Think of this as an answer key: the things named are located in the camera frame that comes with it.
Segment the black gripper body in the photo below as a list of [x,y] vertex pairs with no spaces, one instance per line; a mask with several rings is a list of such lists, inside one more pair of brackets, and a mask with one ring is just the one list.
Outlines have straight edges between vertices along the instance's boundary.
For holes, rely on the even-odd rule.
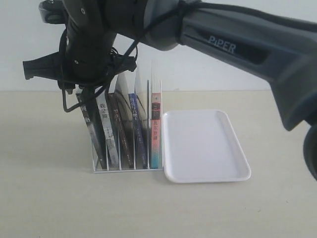
[[125,58],[114,49],[114,40],[61,37],[57,52],[22,62],[24,77],[55,80],[59,88],[64,82],[66,89],[109,84],[115,75],[137,67],[135,57]]

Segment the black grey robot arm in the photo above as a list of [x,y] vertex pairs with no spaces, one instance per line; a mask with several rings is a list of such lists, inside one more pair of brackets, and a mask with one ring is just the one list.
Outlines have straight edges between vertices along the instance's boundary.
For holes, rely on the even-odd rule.
[[317,175],[317,25],[201,0],[45,0],[46,24],[63,24],[56,53],[22,63],[25,79],[58,82],[62,92],[105,89],[136,68],[139,43],[159,51],[185,45],[265,80],[288,131],[310,125],[304,161]]

